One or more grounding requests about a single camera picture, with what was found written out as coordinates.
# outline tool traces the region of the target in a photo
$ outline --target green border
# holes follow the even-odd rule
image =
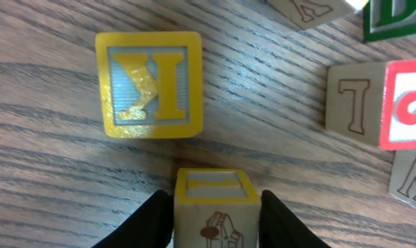
[[[364,8],[364,42],[381,41],[385,39],[405,37],[416,34],[416,23],[392,30],[371,33],[371,2]]]

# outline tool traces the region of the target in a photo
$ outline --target red and white block face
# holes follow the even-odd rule
[[[416,149],[416,60],[388,64],[379,146]]]

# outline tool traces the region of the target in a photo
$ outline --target wood grain surface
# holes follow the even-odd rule
[[[94,37],[153,30],[201,34],[204,130],[108,138]],[[258,0],[0,0],[0,247],[91,247],[179,167],[246,170],[332,247],[416,247],[394,154],[323,128],[328,66],[416,58],[362,36],[361,13],[300,30]]]

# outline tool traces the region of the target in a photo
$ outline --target red border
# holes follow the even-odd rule
[[[394,61],[390,62],[386,71],[386,82],[384,90],[384,99],[382,106],[381,133],[379,135],[379,146],[385,150],[399,149],[416,149],[416,141],[390,142],[388,136],[390,134],[391,122],[393,117],[393,102],[395,94],[396,75],[398,73],[416,72],[416,60]]]

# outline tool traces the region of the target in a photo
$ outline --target toy block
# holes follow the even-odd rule
[[[365,42],[416,35],[416,0],[370,0],[364,9]]]
[[[416,208],[416,149],[396,151],[388,191]]]
[[[96,58],[108,136],[186,138],[202,130],[198,33],[100,33]]]
[[[268,0],[286,18],[308,29],[361,10],[368,0]]]
[[[180,169],[174,246],[256,248],[261,201],[239,169]]]
[[[416,149],[416,60],[331,67],[326,129],[385,150]]]

